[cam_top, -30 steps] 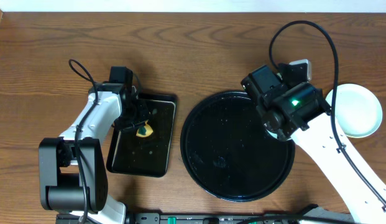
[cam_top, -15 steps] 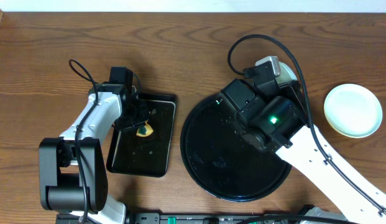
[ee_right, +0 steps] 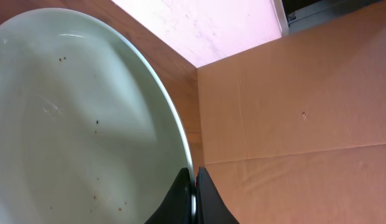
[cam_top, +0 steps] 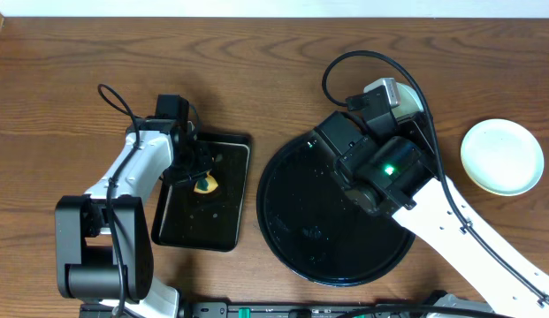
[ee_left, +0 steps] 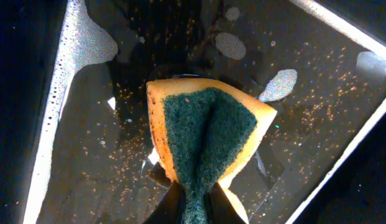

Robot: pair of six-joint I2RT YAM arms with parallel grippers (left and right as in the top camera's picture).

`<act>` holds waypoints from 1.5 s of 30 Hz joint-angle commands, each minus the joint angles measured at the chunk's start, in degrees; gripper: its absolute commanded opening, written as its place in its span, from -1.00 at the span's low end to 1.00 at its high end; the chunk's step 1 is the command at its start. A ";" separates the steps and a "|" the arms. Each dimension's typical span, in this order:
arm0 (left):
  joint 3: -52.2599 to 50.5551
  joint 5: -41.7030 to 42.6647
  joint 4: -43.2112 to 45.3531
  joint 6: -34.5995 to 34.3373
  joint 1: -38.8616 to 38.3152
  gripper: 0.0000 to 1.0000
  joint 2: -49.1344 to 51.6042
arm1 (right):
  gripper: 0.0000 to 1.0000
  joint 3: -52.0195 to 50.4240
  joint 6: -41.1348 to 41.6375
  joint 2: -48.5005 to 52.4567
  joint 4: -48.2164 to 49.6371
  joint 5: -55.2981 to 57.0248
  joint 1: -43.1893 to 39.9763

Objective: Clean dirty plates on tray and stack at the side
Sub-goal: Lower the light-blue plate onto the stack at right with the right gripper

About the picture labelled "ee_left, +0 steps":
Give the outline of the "green yellow sponge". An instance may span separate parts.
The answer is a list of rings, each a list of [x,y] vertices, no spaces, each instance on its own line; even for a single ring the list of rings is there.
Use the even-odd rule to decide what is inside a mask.
[[[160,183],[186,193],[184,223],[208,223],[208,193],[218,183],[237,214],[246,210],[229,186],[259,147],[277,111],[243,91],[207,78],[146,85],[150,133]]]

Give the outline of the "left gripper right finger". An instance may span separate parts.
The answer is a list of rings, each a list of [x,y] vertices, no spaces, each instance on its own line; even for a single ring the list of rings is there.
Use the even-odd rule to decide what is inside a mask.
[[[245,224],[218,183],[208,193],[208,223]]]

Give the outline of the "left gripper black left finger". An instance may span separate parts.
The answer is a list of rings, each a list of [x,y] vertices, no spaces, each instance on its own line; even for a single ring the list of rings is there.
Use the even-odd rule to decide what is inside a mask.
[[[163,199],[143,224],[184,224],[186,193],[183,187],[172,182]]]

